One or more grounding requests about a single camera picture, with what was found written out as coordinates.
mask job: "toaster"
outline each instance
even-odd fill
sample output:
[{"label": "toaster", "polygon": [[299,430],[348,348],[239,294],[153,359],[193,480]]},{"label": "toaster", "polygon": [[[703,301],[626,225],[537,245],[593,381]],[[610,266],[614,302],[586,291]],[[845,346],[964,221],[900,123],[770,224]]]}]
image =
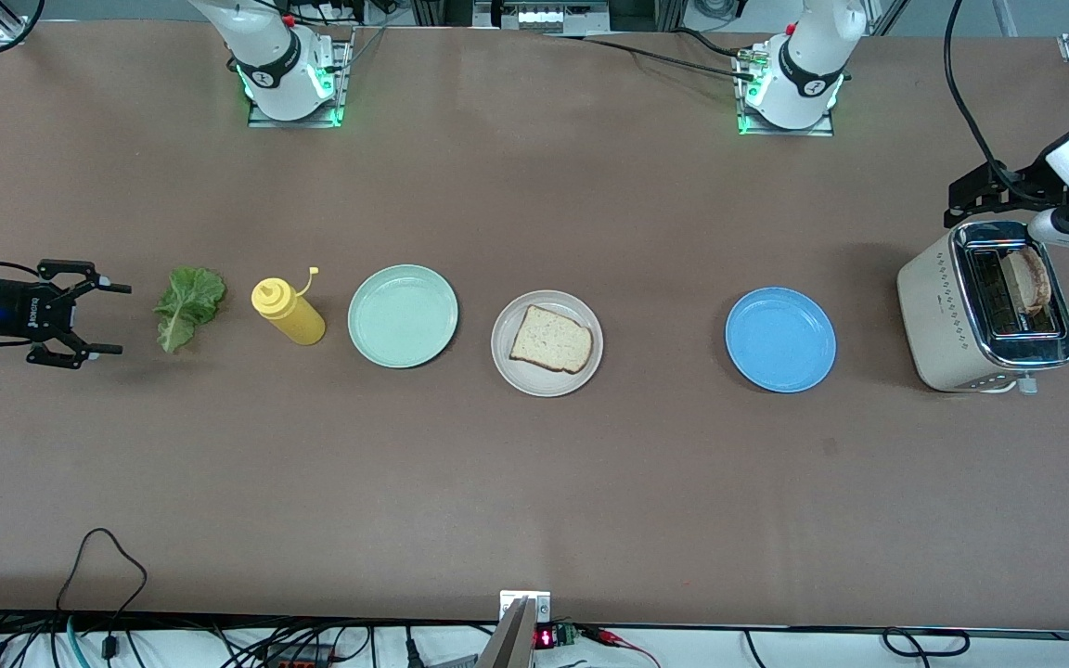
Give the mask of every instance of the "toaster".
[{"label": "toaster", "polygon": [[[1019,312],[1002,258],[1032,247],[1052,298]],[[958,226],[898,273],[910,352],[926,385],[943,392],[1037,392],[1035,373],[1069,361],[1069,313],[1047,249],[1017,221]]]}]

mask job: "brown tabletop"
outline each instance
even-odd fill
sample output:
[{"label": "brown tabletop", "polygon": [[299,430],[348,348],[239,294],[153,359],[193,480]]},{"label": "brown tabletop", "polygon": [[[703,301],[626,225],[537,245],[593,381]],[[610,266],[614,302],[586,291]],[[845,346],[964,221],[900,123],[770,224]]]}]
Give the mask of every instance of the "brown tabletop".
[{"label": "brown tabletop", "polygon": [[[1069,364],[1038,398],[948,397],[903,337],[897,270],[981,159],[938,41],[862,42],[835,139],[739,137],[721,77],[475,30],[387,33],[339,130],[247,130],[224,59],[211,26],[165,22],[44,25],[0,59],[0,259],[135,284],[77,313],[120,358],[0,349],[0,608],[50,606],[106,525],[150,568],[145,609],[489,618],[531,587],[594,621],[1069,627]],[[962,38],[956,63],[1007,164],[1068,130],[1053,42]],[[344,325],[397,263],[461,306],[410,371]],[[151,309],[180,264],[230,294],[166,355]],[[329,333],[297,347],[247,295],[310,264]],[[763,284],[831,316],[818,388],[731,367],[725,317]],[[524,397],[489,355],[538,289],[605,331],[568,398]],[[106,545],[68,605],[135,587]]]}]

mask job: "mint green plate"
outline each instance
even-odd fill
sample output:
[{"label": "mint green plate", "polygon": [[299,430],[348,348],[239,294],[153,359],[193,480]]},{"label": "mint green plate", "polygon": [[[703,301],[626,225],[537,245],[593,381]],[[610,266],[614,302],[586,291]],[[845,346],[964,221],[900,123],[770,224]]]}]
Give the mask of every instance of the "mint green plate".
[{"label": "mint green plate", "polygon": [[434,270],[400,264],[370,276],[348,304],[348,337],[361,355],[390,369],[418,367],[456,331],[456,292]]}]

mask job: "yellow squeeze bottle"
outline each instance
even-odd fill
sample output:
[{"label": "yellow squeeze bottle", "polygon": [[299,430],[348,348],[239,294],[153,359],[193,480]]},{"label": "yellow squeeze bottle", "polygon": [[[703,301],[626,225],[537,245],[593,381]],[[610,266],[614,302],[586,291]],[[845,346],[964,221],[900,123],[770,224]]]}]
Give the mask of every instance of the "yellow squeeze bottle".
[{"label": "yellow squeeze bottle", "polygon": [[250,293],[250,301],[259,315],[269,320],[300,346],[310,346],[324,335],[324,319],[305,299],[305,292],[311,288],[311,278],[317,271],[314,266],[308,267],[308,284],[300,292],[281,278],[265,278]]}]

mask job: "bread slice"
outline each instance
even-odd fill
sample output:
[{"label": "bread slice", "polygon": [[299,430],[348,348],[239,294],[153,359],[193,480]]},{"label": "bread slice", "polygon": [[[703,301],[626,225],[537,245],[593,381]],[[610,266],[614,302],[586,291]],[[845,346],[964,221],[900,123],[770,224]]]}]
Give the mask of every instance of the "bread slice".
[{"label": "bread slice", "polygon": [[510,347],[512,360],[568,373],[580,373],[592,354],[593,330],[534,306],[526,307],[523,325]]},{"label": "bread slice", "polygon": [[1001,270],[1013,308],[1026,315],[1037,315],[1051,304],[1051,275],[1042,258],[1031,247],[1013,250],[1001,259]]}]

